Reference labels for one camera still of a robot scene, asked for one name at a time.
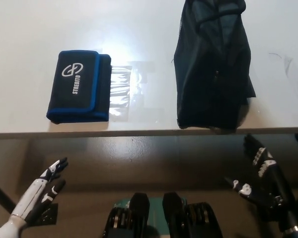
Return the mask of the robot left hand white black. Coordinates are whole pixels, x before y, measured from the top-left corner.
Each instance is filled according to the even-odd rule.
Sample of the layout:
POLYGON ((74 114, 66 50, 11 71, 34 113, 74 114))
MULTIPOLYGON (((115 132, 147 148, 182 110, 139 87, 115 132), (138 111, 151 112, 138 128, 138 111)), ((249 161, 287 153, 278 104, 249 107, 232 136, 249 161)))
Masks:
POLYGON ((32 184, 25 191, 16 207, 12 211, 11 216, 19 217, 23 220, 34 209, 38 200, 41 198, 46 186, 54 179, 60 177, 60 173, 68 165, 67 157, 57 160, 51 166, 49 166, 38 178, 36 178, 32 184))

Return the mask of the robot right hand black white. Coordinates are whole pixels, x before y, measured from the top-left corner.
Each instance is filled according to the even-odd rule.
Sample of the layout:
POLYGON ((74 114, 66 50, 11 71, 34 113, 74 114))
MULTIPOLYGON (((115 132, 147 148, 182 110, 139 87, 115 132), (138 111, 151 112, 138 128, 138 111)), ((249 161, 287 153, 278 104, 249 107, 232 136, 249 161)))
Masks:
POLYGON ((290 185, 267 147, 253 135, 248 134, 244 137, 243 148, 244 154, 256 171, 261 186, 255 187, 246 182, 225 177, 229 186, 240 197, 263 208, 294 206, 295 197, 290 185))

